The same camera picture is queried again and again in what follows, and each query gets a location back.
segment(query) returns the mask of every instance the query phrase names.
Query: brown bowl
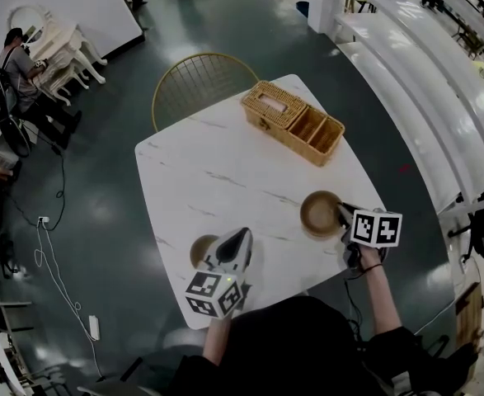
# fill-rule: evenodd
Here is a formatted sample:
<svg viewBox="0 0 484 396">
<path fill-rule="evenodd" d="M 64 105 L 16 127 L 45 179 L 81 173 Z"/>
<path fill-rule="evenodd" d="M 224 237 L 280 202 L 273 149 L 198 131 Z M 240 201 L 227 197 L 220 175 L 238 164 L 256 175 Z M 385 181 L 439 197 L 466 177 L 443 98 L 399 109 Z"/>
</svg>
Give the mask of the brown bowl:
<svg viewBox="0 0 484 396">
<path fill-rule="evenodd" d="M 315 236 L 332 236 L 341 228 L 339 207 L 341 199 L 329 191 L 308 195 L 300 207 L 300 221 Z"/>
<path fill-rule="evenodd" d="M 204 259 L 207 253 L 207 249 L 216 239 L 218 239 L 218 236 L 215 234 L 204 234 L 192 243 L 192 247 L 190 247 L 190 262 L 194 268 L 198 268 L 200 261 Z"/>
</svg>

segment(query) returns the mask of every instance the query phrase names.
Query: wicker tissue box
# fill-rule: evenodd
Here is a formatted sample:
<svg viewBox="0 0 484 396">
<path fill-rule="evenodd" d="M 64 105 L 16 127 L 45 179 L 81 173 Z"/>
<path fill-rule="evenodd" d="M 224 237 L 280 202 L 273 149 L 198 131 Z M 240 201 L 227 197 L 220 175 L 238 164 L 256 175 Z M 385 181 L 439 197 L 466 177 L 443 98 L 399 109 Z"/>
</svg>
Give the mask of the wicker tissue box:
<svg viewBox="0 0 484 396">
<path fill-rule="evenodd" d="M 316 166 L 324 166 L 344 125 L 276 85 L 260 81 L 242 99 L 247 121 Z"/>
</svg>

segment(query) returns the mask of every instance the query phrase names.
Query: hand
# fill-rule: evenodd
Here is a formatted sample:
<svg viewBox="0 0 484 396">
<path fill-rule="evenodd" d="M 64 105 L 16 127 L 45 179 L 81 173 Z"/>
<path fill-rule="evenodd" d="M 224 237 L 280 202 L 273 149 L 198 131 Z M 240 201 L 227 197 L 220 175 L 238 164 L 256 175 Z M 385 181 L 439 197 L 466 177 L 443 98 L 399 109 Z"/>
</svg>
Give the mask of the hand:
<svg viewBox="0 0 484 396">
<path fill-rule="evenodd" d="M 360 265 L 363 267 L 363 270 L 381 263 L 379 250 L 377 248 L 359 245 L 359 250 L 361 255 Z"/>
</svg>

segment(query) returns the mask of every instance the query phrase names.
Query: wooden board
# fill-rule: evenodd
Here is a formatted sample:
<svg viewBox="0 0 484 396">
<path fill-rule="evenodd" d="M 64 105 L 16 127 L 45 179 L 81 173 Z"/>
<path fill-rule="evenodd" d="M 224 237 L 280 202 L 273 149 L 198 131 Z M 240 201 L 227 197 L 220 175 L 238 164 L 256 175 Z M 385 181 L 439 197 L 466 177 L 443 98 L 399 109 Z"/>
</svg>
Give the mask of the wooden board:
<svg viewBox="0 0 484 396">
<path fill-rule="evenodd" d="M 482 285 L 473 283 L 456 301 L 456 348 L 472 343 L 475 348 L 480 344 L 482 328 L 483 297 Z M 469 370 L 467 382 L 474 376 L 474 363 Z"/>
</svg>

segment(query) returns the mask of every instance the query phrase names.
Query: white table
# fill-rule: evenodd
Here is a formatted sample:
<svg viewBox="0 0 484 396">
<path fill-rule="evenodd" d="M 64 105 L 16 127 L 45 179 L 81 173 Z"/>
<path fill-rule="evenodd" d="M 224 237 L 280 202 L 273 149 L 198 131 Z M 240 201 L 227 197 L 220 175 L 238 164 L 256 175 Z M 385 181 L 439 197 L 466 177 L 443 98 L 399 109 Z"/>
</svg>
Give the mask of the white table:
<svg viewBox="0 0 484 396">
<path fill-rule="evenodd" d="M 299 77 L 274 81 L 322 109 Z M 240 99 L 211 106 L 138 144 L 144 199 L 168 279 L 189 327 L 194 313 L 184 291 L 195 270 L 190 247 L 204 234 L 247 226 L 254 235 L 251 285 L 244 311 L 264 308 L 345 269 L 341 236 L 316 239 L 303 231 L 299 209 L 310 193 L 329 190 L 364 208 L 384 208 L 343 138 L 331 161 L 316 167 L 246 121 Z M 332 113 L 339 119 L 339 113 Z"/>
<path fill-rule="evenodd" d="M 99 64 L 107 65 L 108 62 L 102 59 L 96 52 L 92 43 L 78 29 L 78 25 L 73 23 L 63 29 L 53 30 L 53 33 L 46 37 L 47 41 L 42 44 L 35 53 L 31 53 L 33 60 L 47 59 L 49 67 L 33 79 L 33 83 L 44 91 L 48 97 L 64 101 L 67 106 L 71 106 L 68 98 L 59 94 L 59 90 L 64 90 L 68 96 L 71 93 L 64 87 L 71 79 L 76 79 L 84 89 L 88 89 L 82 80 L 88 78 L 82 73 L 86 69 L 99 83 L 106 83 L 92 66 L 91 61 L 82 52 L 85 48 L 88 55 Z"/>
</svg>

